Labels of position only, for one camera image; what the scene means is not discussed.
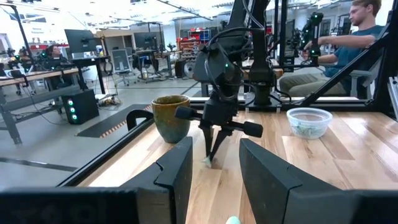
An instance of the plastic container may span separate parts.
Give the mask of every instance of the plastic container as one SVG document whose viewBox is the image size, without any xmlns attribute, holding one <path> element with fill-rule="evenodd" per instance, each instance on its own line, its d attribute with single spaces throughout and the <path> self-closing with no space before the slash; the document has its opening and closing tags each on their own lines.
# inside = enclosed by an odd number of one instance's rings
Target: plastic container
<svg viewBox="0 0 398 224">
<path fill-rule="evenodd" d="M 316 139 L 325 134 L 333 115 L 316 108 L 294 108 L 287 111 L 287 119 L 296 136 Z"/>
</svg>

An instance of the green glazed mug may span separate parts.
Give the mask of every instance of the green glazed mug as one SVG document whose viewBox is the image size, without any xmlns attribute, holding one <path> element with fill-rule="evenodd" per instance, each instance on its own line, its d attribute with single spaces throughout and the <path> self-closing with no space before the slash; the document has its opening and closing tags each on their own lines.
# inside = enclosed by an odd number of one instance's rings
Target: green glazed mug
<svg viewBox="0 0 398 224">
<path fill-rule="evenodd" d="M 190 121 L 175 118 L 179 106 L 190 106 L 189 97 L 183 95 L 162 96 L 152 100 L 152 110 L 158 132 L 167 143 L 178 143 L 187 136 Z"/>
</svg>

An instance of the khaki pants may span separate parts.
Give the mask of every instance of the khaki pants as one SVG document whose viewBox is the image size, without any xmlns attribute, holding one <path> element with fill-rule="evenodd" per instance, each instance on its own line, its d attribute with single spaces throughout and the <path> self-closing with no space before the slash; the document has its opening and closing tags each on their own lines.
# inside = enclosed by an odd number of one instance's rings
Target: khaki pants
<svg viewBox="0 0 398 224">
<path fill-rule="evenodd" d="M 330 78 L 323 73 L 283 76 L 279 80 L 280 90 L 290 96 L 307 96 L 317 91 Z M 337 83 L 325 95 L 345 95 L 347 92 L 341 83 Z"/>
</svg>

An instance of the orange and black stripe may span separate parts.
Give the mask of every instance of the orange and black stripe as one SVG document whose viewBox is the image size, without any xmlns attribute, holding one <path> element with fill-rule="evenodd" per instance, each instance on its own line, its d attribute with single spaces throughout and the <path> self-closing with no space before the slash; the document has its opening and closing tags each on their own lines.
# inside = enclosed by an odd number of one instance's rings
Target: orange and black stripe
<svg viewBox="0 0 398 224">
<path fill-rule="evenodd" d="M 151 110 L 151 109 L 152 109 L 152 105 L 148 105 L 147 107 L 144 108 L 144 110 L 147 110 L 147 111 L 149 111 L 149 110 Z M 126 120 L 120 122 L 119 124 L 115 125 L 115 127 L 113 127 L 113 128 L 111 128 L 111 129 L 105 131 L 105 133 L 103 133 L 103 134 L 100 136 L 100 138 L 105 138 L 106 136 L 112 134 L 112 133 L 113 133 L 114 131 L 116 131 L 117 129 L 123 127 L 123 125 L 125 125 L 125 124 L 127 124 L 127 121 L 126 121 Z"/>
</svg>

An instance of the blue t-shirt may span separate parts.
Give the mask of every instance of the blue t-shirt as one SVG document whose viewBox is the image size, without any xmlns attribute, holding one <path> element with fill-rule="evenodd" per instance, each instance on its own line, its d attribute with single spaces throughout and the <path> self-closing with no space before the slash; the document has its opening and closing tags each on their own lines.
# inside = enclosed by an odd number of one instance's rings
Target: blue t-shirt
<svg viewBox="0 0 398 224">
<path fill-rule="evenodd" d="M 359 30 L 353 32 L 352 35 L 373 35 L 375 38 L 378 38 L 379 34 L 383 30 L 383 26 L 374 26 L 372 28 L 368 28 L 366 30 Z M 338 62 L 335 66 L 327 68 L 324 71 L 326 77 L 333 77 L 339 70 L 341 70 L 344 66 L 349 64 L 354 58 L 356 58 L 363 49 L 353 48 L 353 47 L 339 47 L 335 52 L 336 57 L 338 58 Z M 344 86 L 344 89 L 349 93 L 351 90 L 351 78 L 345 78 L 341 82 Z"/>
</svg>

